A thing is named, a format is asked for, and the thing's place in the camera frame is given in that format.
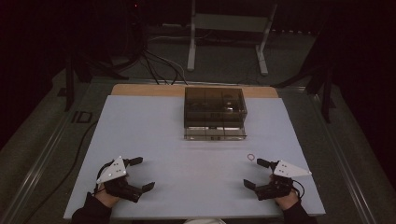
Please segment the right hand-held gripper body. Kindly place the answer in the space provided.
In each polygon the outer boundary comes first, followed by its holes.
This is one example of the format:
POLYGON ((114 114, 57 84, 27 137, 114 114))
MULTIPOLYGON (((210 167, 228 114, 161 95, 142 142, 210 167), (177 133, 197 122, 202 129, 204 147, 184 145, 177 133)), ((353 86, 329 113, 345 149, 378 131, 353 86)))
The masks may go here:
POLYGON ((286 161, 270 162, 273 179, 268 185, 254 189, 259 201, 287 196, 293 189, 294 177, 312 175, 310 171, 286 161))

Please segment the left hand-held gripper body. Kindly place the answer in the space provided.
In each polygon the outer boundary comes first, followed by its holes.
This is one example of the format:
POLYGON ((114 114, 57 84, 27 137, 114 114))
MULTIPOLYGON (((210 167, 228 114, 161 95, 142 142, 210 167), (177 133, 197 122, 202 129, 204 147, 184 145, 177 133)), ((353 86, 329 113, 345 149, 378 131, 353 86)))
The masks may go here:
POLYGON ((129 160, 118 157, 106 163, 98 172, 96 185, 103 184, 108 194, 137 203, 143 192, 126 180, 129 160))

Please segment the person's left hand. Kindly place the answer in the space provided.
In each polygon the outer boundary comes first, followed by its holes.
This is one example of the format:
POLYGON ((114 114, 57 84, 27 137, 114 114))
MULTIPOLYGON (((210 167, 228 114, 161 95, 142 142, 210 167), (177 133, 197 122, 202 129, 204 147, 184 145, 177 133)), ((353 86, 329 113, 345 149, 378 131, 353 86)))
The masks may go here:
POLYGON ((94 197, 108 208, 114 207, 120 201, 120 197, 108 194, 104 185, 99 187, 99 190, 94 194, 94 197))

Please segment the person's right hand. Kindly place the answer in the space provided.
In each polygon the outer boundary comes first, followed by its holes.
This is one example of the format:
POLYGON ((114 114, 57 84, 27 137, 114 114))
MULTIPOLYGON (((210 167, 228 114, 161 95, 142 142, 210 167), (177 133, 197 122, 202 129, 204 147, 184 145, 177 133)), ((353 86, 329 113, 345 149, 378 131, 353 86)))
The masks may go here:
POLYGON ((300 201, 298 194, 292 190, 287 196, 275 198, 276 204, 281 210, 288 210, 300 201))

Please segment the white table mat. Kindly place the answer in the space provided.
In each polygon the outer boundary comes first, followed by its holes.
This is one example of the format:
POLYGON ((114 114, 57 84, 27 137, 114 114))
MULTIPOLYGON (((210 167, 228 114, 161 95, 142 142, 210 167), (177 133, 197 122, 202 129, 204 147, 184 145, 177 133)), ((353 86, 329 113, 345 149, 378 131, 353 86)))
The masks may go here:
POLYGON ((278 217, 272 200, 259 201, 245 179, 265 185, 270 170, 257 164, 307 162, 284 103, 279 98, 248 98, 241 141, 187 141, 181 97, 107 97, 78 179, 64 212, 80 208, 99 169, 118 156, 142 157, 128 170, 134 186, 154 182, 138 203, 119 202, 112 216, 122 219, 278 217))

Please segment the clear plastic drawer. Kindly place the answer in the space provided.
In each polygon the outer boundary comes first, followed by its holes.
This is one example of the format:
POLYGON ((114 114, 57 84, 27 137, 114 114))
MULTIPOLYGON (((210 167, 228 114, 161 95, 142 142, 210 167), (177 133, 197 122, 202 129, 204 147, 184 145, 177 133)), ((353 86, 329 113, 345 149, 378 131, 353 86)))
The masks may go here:
POLYGON ((190 127, 184 131, 184 138, 190 141, 240 141, 246 137, 244 128, 234 127, 190 127))

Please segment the smoked transparent drawer box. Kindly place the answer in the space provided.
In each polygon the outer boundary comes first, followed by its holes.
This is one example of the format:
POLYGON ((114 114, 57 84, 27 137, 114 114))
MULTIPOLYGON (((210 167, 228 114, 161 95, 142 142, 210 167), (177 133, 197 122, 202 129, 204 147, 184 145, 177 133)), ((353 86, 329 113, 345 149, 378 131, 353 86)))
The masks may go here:
POLYGON ((243 91, 233 88, 185 89, 184 127, 242 129, 248 110, 243 91))

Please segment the black tripod stand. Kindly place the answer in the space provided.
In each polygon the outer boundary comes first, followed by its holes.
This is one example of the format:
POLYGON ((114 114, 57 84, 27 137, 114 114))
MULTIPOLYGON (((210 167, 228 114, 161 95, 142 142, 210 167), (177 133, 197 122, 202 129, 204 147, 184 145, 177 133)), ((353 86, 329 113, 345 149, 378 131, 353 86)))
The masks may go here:
POLYGON ((109 77, 119 80, 128 80, 128 77, 117 74, 109 67, 104 66, 103 64, 99 63, 98 61, 83 52, 67 52, 65 57, 65 111, 69 111, 75 101, 74 76, 77 72, 78 63, 84 63, 86 66, 91 65, 94 68, 99 69, 101 72, 105 73, 109 77))
POLYGON ((330 123, 333 69, 334 65, 331 63, 320 63, 311 68, 302 69, 297 75, 280 83, 273 84, 272 87, 278 89, 286 88, 298 80, 311 76, 304 90, 307 94, 317 94, 319 91, 322 91, 320 113, 325 121, 330 123))

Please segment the white metal stand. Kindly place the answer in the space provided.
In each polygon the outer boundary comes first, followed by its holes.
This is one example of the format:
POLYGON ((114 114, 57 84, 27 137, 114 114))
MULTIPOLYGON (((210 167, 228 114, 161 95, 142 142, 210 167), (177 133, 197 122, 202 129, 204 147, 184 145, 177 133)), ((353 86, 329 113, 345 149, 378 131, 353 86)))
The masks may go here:
POLYGON ((187 60, 187 70, 195 69, 196 56, 196 30, 217 30, 217 31, 234 31, 234 32, 251 32, 262 33, 262 42, 255 46, 256 56, 260 73, 268 75, 268 67, 264 57, 264 48, 269 37, 274 16, 276 14, 277 4, 272 3, 269 14, 265 17, 253 16, 235 16, 221 14, 205 14, 196 11, 196 0, 191 0, 191 35, 190 47, 187 60))

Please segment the metal floor rail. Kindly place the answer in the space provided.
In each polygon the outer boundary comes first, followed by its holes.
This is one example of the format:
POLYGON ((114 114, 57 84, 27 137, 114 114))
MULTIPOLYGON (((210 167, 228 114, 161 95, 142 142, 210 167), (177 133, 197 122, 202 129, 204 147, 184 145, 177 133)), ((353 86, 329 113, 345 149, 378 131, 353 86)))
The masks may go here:
POLYGON ((347 162, 347 158, 343 152, 343 149, 341 148, 340 143, 336 139, 335 133, 331 125, 322 117, 321 101, 319 97, 316 94, 308 94, 307 97, 311 105, 313 106, 313 110, 315 111, 316 117, 318 118, 318 122, 320 123, 322 130, 325 132, 327 140, 330 142, 330 150, 346 183, 346 187, 360 215, 362 223, 378 224, 361 190, 361 186, 358 183, 356 176, 353 174, 349 163, 347 162))
POLYGON ((88 88, 87 83, 76 85, 68 111, 57 95, 61 87, 51 90, 0 151, 0 224, 18 222, 88 88))

